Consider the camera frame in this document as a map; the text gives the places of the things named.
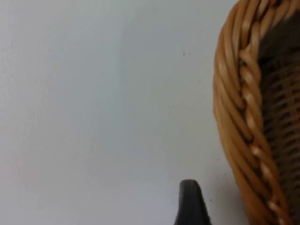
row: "tan wicker strand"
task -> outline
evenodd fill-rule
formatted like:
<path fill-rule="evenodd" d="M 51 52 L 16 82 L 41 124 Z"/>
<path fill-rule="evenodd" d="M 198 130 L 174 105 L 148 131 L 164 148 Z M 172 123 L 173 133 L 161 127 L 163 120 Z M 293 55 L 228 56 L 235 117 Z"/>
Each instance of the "tan wicker strand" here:
<path fill-rule="evenodd" d="M 252 225 L 300 225 L 300 0 L 240 0 L 219 39 L 214 114 Z"/>

